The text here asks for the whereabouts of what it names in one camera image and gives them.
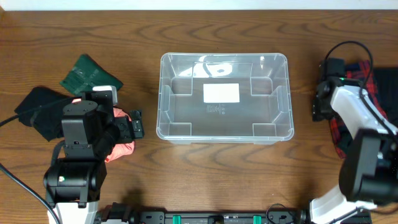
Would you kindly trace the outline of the clear plastic storage bin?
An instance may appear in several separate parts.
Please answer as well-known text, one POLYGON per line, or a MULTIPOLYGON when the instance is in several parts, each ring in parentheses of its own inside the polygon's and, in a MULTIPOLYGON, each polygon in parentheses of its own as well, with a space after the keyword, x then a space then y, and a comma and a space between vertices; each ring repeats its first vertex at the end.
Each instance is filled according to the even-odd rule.
POLYGON ((294 136, 288 60, 281 53, 166 53, 156 133, 174 144, 274 144, 294 136), (239 103, 205 103, 203 85, 238 83, 239 103))

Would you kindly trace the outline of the pink cloth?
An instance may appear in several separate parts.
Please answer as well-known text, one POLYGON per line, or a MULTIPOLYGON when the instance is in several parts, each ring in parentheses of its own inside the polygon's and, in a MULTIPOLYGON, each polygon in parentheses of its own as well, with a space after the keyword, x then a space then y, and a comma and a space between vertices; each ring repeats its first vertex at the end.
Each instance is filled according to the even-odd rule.
POLYGON ((116 143, 120 131, 114 120, 119 114, 127 113, 95 101, 73 101, 64 109, 62 120, 65 155, 72 159, 110 162, 132 154, 134 141, 127 144, 116 143))

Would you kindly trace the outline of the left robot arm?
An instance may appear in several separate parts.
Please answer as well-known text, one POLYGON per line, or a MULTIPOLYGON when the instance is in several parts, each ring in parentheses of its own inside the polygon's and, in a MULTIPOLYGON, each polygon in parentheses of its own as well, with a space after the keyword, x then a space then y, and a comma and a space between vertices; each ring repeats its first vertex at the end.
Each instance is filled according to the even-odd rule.
POLYGON ((144 136, 141 112, 115 117, 113 104, 80 100, 63 109, 64 142, 44 175, 50 223, 139 223, 139 214, 119 203, 99 211, 106 158, 118 144, 144 136))

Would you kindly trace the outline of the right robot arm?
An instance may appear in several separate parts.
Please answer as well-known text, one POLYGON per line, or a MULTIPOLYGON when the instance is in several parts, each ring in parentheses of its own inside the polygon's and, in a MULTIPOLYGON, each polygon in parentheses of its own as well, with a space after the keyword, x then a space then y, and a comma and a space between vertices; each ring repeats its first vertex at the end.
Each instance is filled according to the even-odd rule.
POLYGON ((357 80, 323 78, 317 87, 313 120, 339 116, 353 142, 338 185, 310 202, 312 223, 341 223, 397 201, 397 128, 371 103, 357 80))

